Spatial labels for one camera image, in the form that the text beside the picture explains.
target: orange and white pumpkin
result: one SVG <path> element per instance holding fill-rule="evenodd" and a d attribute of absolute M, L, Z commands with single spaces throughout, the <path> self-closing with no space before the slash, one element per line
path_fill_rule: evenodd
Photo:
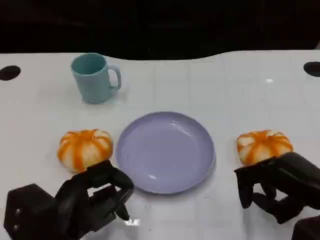
<path fill-rule="evenodd" d="M 237 138 L 236 143 L 240 160 L 246 166 L 294 150 L 283 133 L 272 130 L 244 133 Z"/>
<path fill-rule="evenodd" d="M 112 153 L 111 136 L 106 131 L 93 129 L 68 131 L 60 140 L 57 156 L 69 171 L 80 173 L 108 160 Z"/>

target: black hole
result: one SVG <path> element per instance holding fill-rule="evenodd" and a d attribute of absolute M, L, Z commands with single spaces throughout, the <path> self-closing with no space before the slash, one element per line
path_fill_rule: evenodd
<path fill-rule="evenodd" d="M 314 77 L 320 77 L 320 62 L 310 61 L 303 66 L 304 71 Z"/>
<path fill-rule="evenodd" d="M 9 81 L 15 79 L 21 73 L 21 69 L 18 66 L 6 66 L 0 70 L 0 80 Z"/>

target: mug handle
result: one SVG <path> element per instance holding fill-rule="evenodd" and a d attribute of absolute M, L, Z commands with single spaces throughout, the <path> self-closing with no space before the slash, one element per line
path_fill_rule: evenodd
<path fill-rule="evenodd" d="M 118 86 L 117 87 L 112 86 L 111 88 L 119 90 L 122 85 L 120 69 L 117 66 L 112 66 L 112 65 L 108 66 L 108 69 L 114 70 L 116 73 L 116 77 L 118 78 Z"/>

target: light blue mug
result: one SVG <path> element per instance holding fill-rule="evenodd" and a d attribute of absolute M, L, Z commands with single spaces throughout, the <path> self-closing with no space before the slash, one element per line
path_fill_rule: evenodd
<path fill-rule="evenodd" d="M 110 83 L 108 70 L 115 71 L 118 86 Z M 107 60 L 98 53 L 85 53 L 71 63 L 71 70 L 85 102 L 100 104 L 109 100 L 121 88 L 121 73 L 117 66 L 108 66 Z"/>

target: small pumpkin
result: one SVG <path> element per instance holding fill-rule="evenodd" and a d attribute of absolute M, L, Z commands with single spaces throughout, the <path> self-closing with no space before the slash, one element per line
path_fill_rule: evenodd
<path fill-rule="evenodd" d="M 68 131 L 60 140 L 57 157 L 74 173 L 108 160 L 113 153 L 111 136 L 99 129 Z"/>
<path fill-rule="evenodd" d="M 282 132 L 272 130 L 244 133 L 237 138 L 236 143 L 240 160 L 246 166 L 294 150 Z"/>

